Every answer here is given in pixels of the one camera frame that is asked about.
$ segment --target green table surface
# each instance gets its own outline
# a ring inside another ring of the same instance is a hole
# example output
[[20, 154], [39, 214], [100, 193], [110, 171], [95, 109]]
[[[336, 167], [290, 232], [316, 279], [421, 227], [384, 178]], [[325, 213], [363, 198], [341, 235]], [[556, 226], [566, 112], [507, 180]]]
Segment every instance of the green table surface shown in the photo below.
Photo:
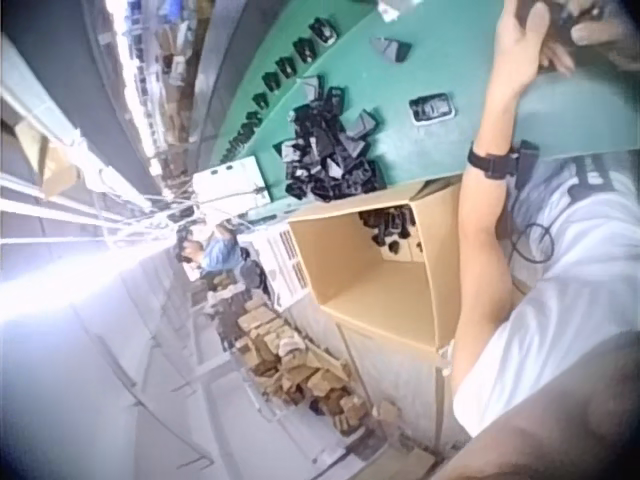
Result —
[[[290, 45], [301, 35], [300, 25], [304, 30], [318, 12], [331, 16], [327, 10], [339, 10], [334, 18], [344, 19], [342, 37], [304, 75], [320, 74], [326, 85], [346, 88], [342, 117], [345, 123], [362, 109], [369, 110], [380, 121], [377, 133], [370, 139], [369, 158], [379, 163], [387, 184], [458, 173], [465, 165], [467, 150], [479, 125], [492, 62], [494, 29], [502, 3], [426, 0], [409, 14], [386, 24], [370, 7], [348, 0], [292, 0], [269, 35], [274, 38], [265, 41], [267, 46], [273, 41], [273, 47], [268, 52], [262, 49], [257, 52], [245, 79], [247, 86], [243, 82], [238, 95], [246, 95], [250, 86], [260, 83], [267, 65], [286, 53], [275, 55], [278, 50], [275, 43], [278, 48]], [[341, 10], [347, 4], [351, 9], [347, 9], [348, 15]], [[316, 9], [306, 8], [311, 5]], [[397, 65], [382, 58], [369, 43], [376, 36], [411, 43], [407, 61]], [[539, 144], [545, 159], [638, 148], [638, 77], [619, 73], [598, 60], [589, 59], [589, 65], [580, 66], [570, 79], [557, 73], [542, 75], [521, 102], [516, 139], [526, 138]], [[415, 126], [408, 101], [438, 92], [452, 96], [456, 118], [431, 126]], [[256, 156], [272, 199], [279, 200], [265, 211], [281, 210], [296, 203], [286, 197], [283, 164], [272, 146], [293, 137], [287, 116], [294, 107], [306, 103], [304, 90], [295, 80], [288, 80], [286, 88], [270, 100], [275, 102], [268, 117], [240, 154]], [[244, 103], [234, 100], [229, 122], [253, 109]], [[218, 154], [214, 153], [213, 165]]]

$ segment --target black strap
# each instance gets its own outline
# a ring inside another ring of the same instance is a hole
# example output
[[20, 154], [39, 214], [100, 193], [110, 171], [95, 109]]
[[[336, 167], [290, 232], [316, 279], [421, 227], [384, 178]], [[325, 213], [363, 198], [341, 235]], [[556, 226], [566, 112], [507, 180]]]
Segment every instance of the black strap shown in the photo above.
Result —
[[486, 177], [492, 180], [513, 177], [518, 171], [518, 155], [513, 151], [509, 151], [506, 155], [489, 154], [482, 157], [473, 151], [472, 145], [467, 160], [471, 166], [482, 170]]

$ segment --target cable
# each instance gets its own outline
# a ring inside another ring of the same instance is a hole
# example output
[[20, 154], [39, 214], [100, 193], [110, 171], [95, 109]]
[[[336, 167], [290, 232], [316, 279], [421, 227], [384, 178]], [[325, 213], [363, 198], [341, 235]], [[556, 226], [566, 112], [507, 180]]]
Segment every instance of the cable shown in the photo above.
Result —
[[[512, 223], [512, 215], [515, 213], [516, 207], [518, 205], [518, 202], [520, 201], [520, 197], [521, 197], [521, 193], [522, 190], [519, 190], [518, 193], [516, 193], [516, 196], [513, 200], [513, 203], [511, 205], [511, 208], [509, 209], [509, 211], [511, 212], [511, 215], [508, 215], [508, 219], [509, 219], [509, 241], [511, 243], [511, 252], [509, 253], [509, 259], [507, 262], [507, 265], [509, 266], [509, 270], [511, 270], [511, 264], [513, 263], [513, 257], [517, 254], [520, 258], [522, 258], [525, 262], [531, 264], [531, 265], [544, 265], [546, 263], [549, 263], [554, 255], [555, 255], [555, 251], [556, 251], [556, 243], [555, 243], [555, 239], [553, 238], [553, 234], [551, 233], [551, 228], [553, 227], [554, 223], [556, 222], [556, 220], [558, 220], [558, 218], [560, 218], [560, 216], [564, 213], [564, 210], [562, 212], [560, 212], [558, 214], [558, 216], [553, 220], [553, 222], [551, 222], [551, 224], [549, 226], [547, 225], [543, 225], [541, 223], [538, 222], [530, 222], [528, 224], [526, 224], [524, 226], [524, 228], [517, 232], [517, 233], [511, 233], [511, 229], [514, 226], [514, 224]], [[537, 259], [537, 258], [533, 258], [528, 256], [527, 254], [523, 253], [522, 250], [520, 250], [518, 248], [518, 244], [522, 241], [523, 238], [525, 238], [528, 234], [529, 234], [529, 238], [530, 238], [530, 233], [535, 229], [535, 228], [539, 228], [542, 230], [542, 236], [540, 237], [540, 242], [542, 243], [544, 241], [545, 238], [549, 238], [549, 242], [550, 242], [550, 251], [549, 254], [542, 258], [542, 259]], [[514, 286], [514, 288], [520, 292], [522, 295], [526, 295], [527, 292], [523, 291], [517, 284], [516, 282], [514, 282], [512, 280], [511, 282]]]

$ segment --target person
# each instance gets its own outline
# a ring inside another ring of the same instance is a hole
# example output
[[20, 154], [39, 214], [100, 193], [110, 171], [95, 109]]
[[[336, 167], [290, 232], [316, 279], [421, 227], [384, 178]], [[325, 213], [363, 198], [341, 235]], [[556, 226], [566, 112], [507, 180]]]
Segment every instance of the person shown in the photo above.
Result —
[[[569, 0], [576, 8], [588, 2]], [[462, 305], [451, 385], [454, 415], [473, 438], [434, 478], [639, 478], [638, 155], [520, 170], [510, 153], [519, 99], [539, 63], [566, 73], [574, 64], [549, 48], [549, 8], [537, 3], [522, 27], [517, 7], [504, 1], [460, 192]], [[496, 236], [505, 205], [543, 270], [515, 308]]]
[[206, 247], [193, 238], [185, 238], [180, 254], [203, 273], [235, 270], [243, 262], [243, 252], [235, 233], [222, 224], [216, 225]]

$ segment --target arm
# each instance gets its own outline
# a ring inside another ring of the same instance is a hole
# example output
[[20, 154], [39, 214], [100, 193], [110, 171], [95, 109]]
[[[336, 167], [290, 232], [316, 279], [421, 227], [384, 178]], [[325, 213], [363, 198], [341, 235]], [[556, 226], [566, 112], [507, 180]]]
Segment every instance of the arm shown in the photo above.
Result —
[[[518, 101], [534, 80], [549, 10], [536, 6], [523, 30], [515, 17], [517, 0], [505, 0], [496, 34], [494, 66], [474, 151], [504, 155], [511, 148]], [[505, 204], [505, 181], [487, 179], [469, 167], [462, 179], [459, 206], [462, 309], [455, 337], [453, 392], [473, 368], [511, 308], [511, 274], [496, 237]]]

